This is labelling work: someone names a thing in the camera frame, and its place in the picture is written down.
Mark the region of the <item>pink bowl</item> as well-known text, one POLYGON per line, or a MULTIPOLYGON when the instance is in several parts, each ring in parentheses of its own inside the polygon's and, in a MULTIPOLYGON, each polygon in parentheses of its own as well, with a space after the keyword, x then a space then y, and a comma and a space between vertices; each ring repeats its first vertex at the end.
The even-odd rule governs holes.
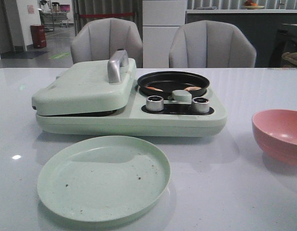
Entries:
POLYGON ((297 166, 297 111, 270 109, 252 116, 253 135, 270 157, 297 166))

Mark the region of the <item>black round frying pan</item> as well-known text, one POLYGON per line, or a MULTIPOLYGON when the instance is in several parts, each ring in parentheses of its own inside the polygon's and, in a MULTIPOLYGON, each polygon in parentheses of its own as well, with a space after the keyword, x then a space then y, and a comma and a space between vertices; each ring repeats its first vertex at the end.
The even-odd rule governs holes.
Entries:
POLYGON ((193 97, 199 97, 206 93, 210 85, 209 80, 199 74, 183 71, 159 71, 145 74, 137 80, 140 91, 146 96, 158 95, 164 99, 172 96, 174 90, 183 90, 186 87, 201 87, 200 90, 190 91, 193 97), (147 89, 155 87, 163 92, 147 89))

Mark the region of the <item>white cabinet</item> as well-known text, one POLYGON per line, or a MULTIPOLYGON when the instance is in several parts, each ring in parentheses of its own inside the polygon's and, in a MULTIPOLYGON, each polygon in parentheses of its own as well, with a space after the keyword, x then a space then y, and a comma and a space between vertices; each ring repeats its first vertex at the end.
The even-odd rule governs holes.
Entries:
POLYGON ((185 14, 185 0, 142 2, 144 68, 169 67, 169 50, 178 28, 185 24, 185 14))

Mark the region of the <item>left grey upholstered chair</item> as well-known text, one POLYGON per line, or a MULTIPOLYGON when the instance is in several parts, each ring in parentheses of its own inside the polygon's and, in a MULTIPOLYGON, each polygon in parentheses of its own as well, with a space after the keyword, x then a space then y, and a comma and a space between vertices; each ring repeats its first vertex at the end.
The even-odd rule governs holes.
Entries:
POLYGON ((136 24, 118 18, 87 23, 71 43, 73 63, 108 60, 118 49, 125 49, 138 68, 142 67, 143 43, 136 24))

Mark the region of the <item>fruit bowl on counter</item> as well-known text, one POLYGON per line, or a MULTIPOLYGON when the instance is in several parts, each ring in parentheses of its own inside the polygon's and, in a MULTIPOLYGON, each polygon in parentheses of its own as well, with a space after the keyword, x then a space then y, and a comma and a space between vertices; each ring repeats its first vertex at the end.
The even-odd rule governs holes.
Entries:
POLYGON ((243 3, 242 7, 245 8, 245 9, 248 9, 248 10, 257 10, 257 9, 263 9, 265 6, 258 5, 253 0, 246 0, 243 3))

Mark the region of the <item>grey upholstered chair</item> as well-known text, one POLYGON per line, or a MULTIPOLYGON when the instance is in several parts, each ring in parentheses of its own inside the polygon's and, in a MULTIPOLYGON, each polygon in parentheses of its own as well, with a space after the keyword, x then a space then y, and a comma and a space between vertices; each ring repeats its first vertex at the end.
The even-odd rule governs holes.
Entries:
POLYGON ((73 63, 108 60, 118 49, 125 49, 138 68, 142 67, 143 43, 136 24, 118 18, 87 23, 71 43, 73 63))
POLYGON ((202 20, 179 27, 168 60, 170 68, 253 68, 256 57, 238 27, 202 20))

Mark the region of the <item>left silver control knob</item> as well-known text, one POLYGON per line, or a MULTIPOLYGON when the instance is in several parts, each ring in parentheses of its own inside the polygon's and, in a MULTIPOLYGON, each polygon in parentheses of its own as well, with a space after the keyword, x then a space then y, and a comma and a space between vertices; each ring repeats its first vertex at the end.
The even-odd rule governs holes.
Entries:
POLYGON ((145 107, 148 111, 160 112, 164 110, 164 98, 157 95, 148 96, 145 107))

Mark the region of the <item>mint green breakfast maker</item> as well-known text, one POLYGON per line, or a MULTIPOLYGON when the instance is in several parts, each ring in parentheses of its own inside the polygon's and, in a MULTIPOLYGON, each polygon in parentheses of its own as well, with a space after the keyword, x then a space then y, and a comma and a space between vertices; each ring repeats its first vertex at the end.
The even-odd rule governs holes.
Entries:
POLYGON ((146 97, 133 84, 128 104, 109 116, 36 115, 41 128, 50 133, 79 135, 126 135, 204 137, 218 134, 226 124, 227 112, 212 88, 203 98, 214 110, 209 115, 150 114, 144 112, 146 97))

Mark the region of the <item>silver control knob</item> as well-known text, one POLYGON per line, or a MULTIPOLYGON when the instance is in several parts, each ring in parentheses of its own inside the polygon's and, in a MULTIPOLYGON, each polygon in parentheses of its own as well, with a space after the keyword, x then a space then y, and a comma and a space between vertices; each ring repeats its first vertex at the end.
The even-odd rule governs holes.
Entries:
POLYGON ((160 112, 164 110, 164 98, 157 95, 148 96, 145 107, 148 111, 160 112))
POLYGON ((194 97, 191 102, 191 109, 195 113, 204 114, 210 110, 209 99, 203 97, 194 97))

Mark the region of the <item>right silver control knob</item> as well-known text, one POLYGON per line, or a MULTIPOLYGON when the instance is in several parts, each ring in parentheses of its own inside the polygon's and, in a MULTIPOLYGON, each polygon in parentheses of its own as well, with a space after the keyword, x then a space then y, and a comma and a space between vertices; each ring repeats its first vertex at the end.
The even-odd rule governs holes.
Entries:
POLYGON ((194 97, 191 102, 191 109, 195 113, 204 114, 210 110, 209 99, 203 97, 194 97))

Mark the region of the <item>red trash bin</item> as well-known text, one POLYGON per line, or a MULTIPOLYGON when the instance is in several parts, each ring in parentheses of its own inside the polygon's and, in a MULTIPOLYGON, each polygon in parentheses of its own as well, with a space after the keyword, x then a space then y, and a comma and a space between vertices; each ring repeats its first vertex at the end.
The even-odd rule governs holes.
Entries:
POLYGON ((44 25, 30 26, 33 47, 36 49, 45 48, 47 46, 44 25))

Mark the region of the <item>mint green hinged lid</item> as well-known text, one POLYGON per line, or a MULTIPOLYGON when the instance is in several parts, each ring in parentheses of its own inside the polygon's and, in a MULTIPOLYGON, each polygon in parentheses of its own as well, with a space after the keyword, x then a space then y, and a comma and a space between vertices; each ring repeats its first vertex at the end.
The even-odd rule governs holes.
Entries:
POLYGON ((108 112, 127 105, 137 66, 125 50, 109 60, 87 61, 71 68, 32 96, 40 116, 108 112))

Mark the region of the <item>orange shrimp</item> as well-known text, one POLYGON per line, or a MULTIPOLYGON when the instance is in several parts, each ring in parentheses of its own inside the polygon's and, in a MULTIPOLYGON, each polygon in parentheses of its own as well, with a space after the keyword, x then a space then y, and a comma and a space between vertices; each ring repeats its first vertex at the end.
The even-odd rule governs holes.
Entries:
POLYGON ((190 92, 190 91, 196 91, 196 90, 200 90, 200 89, 201 89, 201 87, 192 86, 192 87, 186 87, 183 90, 190 92))
POLYGON ((154 90, 154 91, 160 91, 160 92, 163 92, 162 89, 158 89, 158 88, 155 88, 155 87, 146 87, 147 89, 150 89, 150 90, 154 90))

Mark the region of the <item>mint green round plate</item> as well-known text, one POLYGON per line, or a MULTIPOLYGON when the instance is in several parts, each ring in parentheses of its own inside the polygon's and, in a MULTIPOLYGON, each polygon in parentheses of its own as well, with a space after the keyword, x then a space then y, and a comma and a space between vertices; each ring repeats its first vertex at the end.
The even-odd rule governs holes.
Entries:
POLYGON ((43 204, 64 218, 126 222, 158 202, 170 176, 168 158, 152 143, 103 136, 54 155, 39 174, 37 191, 43 204))

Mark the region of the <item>red barrier tape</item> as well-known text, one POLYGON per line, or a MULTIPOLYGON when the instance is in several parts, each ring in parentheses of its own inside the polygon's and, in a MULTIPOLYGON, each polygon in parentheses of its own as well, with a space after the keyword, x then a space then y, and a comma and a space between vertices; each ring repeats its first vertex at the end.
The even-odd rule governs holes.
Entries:
POLYGON ((129 13, 105 13, 105 14, 80 14, 80 18, 112 18, 134 16, 135 12, 129 13))

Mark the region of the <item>right grey upholstered chair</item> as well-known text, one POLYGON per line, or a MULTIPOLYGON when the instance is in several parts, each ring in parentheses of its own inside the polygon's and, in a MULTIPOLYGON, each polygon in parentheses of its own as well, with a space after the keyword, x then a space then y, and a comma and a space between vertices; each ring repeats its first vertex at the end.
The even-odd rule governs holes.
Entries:
POLYGON ((202 20, 179 27, 168 60, 170 68, 253 68, 256 57, 238 27, 202 20))

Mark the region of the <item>dark grey counter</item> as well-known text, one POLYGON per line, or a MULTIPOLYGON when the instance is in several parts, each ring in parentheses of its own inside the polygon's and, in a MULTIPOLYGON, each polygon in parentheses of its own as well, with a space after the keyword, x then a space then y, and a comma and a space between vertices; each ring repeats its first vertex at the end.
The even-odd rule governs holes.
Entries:
POLYGON ((237 26, 257 51, 256 67, 279 67, 297 51, 297 10, 187 10, 186 23, 212 20, 237 26))

